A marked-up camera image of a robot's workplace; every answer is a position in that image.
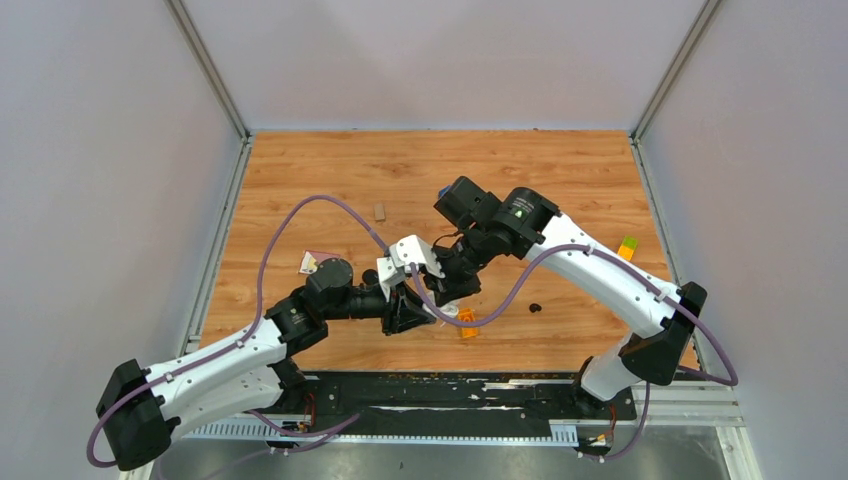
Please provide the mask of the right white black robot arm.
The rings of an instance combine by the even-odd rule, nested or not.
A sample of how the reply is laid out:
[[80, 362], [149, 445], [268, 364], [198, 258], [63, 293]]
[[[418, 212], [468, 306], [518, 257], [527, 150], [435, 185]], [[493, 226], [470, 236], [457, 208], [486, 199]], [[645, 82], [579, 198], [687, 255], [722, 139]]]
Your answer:
[[437, 306], [479, 293], [480, 271], [498, 256], [512, 256], [561, 275], [628, 325], [621, 342], [582, 367], [570, 392], [577, 413], [598, 416], [639, 381], [672, 382], [706, 303], [704, 287], [650, 276], [526, 187], [499, 199], [461, 176], [440, 191], [434, 207], [459, 232], [452, 246], [434, 249], [441, 273], [424, 273]]

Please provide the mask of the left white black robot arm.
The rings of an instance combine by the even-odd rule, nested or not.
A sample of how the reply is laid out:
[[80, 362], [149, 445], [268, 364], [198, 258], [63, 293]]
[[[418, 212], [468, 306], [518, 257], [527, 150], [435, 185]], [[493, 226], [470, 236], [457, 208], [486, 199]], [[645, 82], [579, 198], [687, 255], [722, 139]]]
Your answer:
[[377, 318], [383, 333], [392, 335], [456, 315], [454, 302], [409, 286], [411, 275], [384, 257], [354, 284], [351, 265], [330, 258], [242, 330], [173, 360], [118, 365], [96, 406], [98, 423], [89, 439], [103, 434], [113, 457], [100, 460], [89, 445], [89, 462], [131, 471], [208, 423], [272, 405], [298, 411], [307, 389], [293, 357], [327, 337], [328, 321]]

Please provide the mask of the black earbud charging case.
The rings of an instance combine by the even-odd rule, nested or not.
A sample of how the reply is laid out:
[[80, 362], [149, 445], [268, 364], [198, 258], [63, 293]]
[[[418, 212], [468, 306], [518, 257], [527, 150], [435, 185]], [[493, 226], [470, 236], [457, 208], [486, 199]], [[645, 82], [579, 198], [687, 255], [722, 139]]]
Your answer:
[[368, 269], [362, 274], [362, 281], [365, 285], [378, 285], [379, 275], [376, 270]]

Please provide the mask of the white earbud charging case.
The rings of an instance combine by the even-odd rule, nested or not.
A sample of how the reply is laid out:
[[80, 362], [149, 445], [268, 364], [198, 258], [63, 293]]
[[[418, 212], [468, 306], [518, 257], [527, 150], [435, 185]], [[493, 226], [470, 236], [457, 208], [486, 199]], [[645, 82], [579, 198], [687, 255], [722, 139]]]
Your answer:
[[439, 311], [450, 318], [456, 318], [459, 314], [459, 306], [455, 302], [445, 304], [439, 308]]

